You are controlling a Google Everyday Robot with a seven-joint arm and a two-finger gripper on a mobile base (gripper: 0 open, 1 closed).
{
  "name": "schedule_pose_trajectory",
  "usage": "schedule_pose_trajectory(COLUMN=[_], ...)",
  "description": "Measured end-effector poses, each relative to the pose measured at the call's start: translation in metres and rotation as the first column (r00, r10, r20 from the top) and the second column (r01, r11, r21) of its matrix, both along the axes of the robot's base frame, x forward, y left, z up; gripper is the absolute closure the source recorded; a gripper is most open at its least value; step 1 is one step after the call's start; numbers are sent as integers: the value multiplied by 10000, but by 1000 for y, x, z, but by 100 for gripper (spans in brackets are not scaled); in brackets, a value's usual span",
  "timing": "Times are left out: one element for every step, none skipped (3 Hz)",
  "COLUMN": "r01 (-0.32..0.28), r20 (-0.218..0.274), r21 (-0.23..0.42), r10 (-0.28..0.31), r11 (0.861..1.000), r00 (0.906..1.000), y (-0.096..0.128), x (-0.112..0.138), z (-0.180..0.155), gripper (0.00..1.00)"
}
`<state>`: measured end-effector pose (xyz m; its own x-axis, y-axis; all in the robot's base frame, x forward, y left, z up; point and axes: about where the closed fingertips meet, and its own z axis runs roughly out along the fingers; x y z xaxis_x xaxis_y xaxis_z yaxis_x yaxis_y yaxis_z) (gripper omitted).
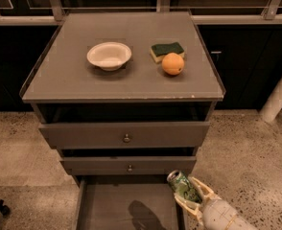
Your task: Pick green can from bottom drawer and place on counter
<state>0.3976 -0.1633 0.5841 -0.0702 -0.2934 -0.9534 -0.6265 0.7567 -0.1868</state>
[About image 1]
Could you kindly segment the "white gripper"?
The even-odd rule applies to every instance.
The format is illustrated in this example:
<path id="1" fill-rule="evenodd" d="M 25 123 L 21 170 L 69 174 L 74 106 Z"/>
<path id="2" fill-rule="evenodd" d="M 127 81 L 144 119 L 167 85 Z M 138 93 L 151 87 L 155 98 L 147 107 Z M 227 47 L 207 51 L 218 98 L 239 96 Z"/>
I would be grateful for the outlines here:
<path id="1" fill-rule="evenodd" d="M 203 211 L 201 212 L 199 203 L 179 194 L 174 194 L 176 203 L 200 225 L 204 225 L 206 230 L 235 230 L 237 211 L 200 180 L 195 177 L 190 177 L 189 180 L 197 190 L 202 204 L 206 204 Z"/>

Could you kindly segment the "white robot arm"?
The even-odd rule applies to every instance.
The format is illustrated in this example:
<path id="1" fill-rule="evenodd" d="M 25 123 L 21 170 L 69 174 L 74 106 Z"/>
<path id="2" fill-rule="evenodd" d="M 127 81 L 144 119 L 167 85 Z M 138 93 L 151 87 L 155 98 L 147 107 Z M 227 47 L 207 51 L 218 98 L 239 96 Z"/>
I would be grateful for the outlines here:
<path id="1" fill-rule="evenodd" d="M 180 183 L 176 203 L 200 225 L 202 230 L 258 230 L 227 201 L 195 177 L 190 185 Z"/>

